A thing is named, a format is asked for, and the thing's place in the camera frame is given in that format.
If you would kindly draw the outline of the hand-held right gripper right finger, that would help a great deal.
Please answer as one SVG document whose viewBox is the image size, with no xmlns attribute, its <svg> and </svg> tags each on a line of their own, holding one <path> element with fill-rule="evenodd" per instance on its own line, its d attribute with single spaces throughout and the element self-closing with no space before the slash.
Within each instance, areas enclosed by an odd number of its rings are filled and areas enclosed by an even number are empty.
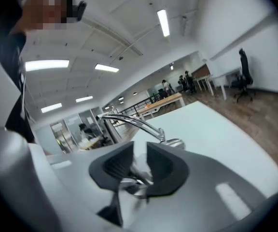
<svg viewBox="0 0 278 232">
<path fill-rule="evenodd" d="M 278 203 L 207 156 L 147 143 L 154 178 L 132 232 L 251 232 Z"/>
</svg>

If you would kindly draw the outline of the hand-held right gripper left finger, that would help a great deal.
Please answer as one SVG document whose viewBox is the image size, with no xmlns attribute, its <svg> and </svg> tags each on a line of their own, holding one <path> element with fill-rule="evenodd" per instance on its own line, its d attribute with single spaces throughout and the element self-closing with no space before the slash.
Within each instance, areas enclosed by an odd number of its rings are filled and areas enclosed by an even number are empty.
<svg viewBox="0 0 278 232">
<path fill-rule="evenodd" d="M 133 154 L 133 143 L 46 156 L 15 132 L 0 129 L 0 196 L 34 232 L 121 232 L 99 215 L 119 208 L 118 192 L 100 188 L 90 164 L 119 153 Z"/>
</svg>

